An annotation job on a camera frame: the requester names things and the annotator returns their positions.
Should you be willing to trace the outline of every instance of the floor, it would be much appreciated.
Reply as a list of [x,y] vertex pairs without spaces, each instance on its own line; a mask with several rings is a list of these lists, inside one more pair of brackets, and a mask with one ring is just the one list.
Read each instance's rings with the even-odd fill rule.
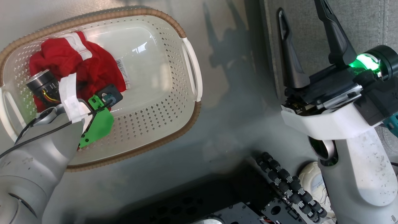
[[[58,21],[126,6],[162,10],[185,29],[203,76],[201,114],[188,133],[167,145],[116,164],[65,173],[44,224],[103,223],[178,186],[226,174],[254,151],[270,152],[291,173],[316,159],[306,136],[281,118],[258,1],[5,1],[0,30],[7,32],[1,34],[0,48]],[[1,127],[0,142],[12,145]]]

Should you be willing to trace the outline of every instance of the red cloth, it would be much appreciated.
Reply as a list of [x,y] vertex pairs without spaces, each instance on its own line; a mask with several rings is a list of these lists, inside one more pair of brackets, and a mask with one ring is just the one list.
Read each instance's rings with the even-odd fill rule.
[[[76,32],[83,45],[92,53],[86,60],[74,50],[65,38],[48,39],[41,44],[41,51],[31,56],[29,69],[31,76],[49,69],[56,79],[76,73],[77,97],[88,101],[97,91],[114,84],[120,92],[126,90],[123,76],[116,61],[106,50],[88,42],[81,31]],[[41,100],[35,97],[38,112],[46,109]]]

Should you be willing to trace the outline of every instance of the white strap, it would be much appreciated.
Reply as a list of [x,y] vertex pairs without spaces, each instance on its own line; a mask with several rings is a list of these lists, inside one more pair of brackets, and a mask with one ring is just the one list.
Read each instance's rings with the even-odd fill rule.
[[67,33],[59,38],[65,38],[70,46],[80,54],[83,61],[93,57],[93,54],[83,45],[82,40],[77,33]]
[[76,73],[61,79],[59,82],[59,96],[72,124],[81,121],[87,116],[76,96]]

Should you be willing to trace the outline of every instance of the white plastic basket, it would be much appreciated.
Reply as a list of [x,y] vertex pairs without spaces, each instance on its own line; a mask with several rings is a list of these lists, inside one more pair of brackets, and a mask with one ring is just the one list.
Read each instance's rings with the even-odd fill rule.
[[202,79],[192,45],[167,14],[132,9],[57,24],[20,38],[2,51],[0,119],[12,139],[18,136],[17,126],[25,126],[37,113],[33,94],[25,86],[29,58],[45,40],[74,31],[83,31],[88,41],[122,59],[131,86],[112,107],[111,133],[79,150],[68,171],[91,169],[148,151],[178,138],[195,123]]

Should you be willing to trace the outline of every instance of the basket handle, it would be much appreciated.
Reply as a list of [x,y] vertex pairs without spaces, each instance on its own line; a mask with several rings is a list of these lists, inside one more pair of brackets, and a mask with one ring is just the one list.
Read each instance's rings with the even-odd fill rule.
[[[189,81],[191,82],[192,92],[194,95],[196,95],[196,101],[199,102],[203,94],[202,74],[200,72],[199,62],[190,41],[186,37],[182,38],[182,41],[183,41],[182,49],[184,53],[185,62],[187,63],[187,70],[189,75]],[[190,62],[192,62],[193,74],[195,75],[195,80],[193,79]]]
[[7,97],[7,100],[9,101],[11,108],[14,111],[15,115],[17,116],[22,127],[25,127],[26,123],[22,118],[21,112],[18,110],[17,104],[15,103],[14,99],[12,98],[12,95],[9,92],[3,93],[3,89],[0,88],[0,120],[3,123],[4,129],[7,131],[7,134],[10,136],[10,138],[13,141],[16,141],[18,135],[14,129],[14,126],[11,124],[11,121],[10,121],[11,119],[7,112],[5,97]]

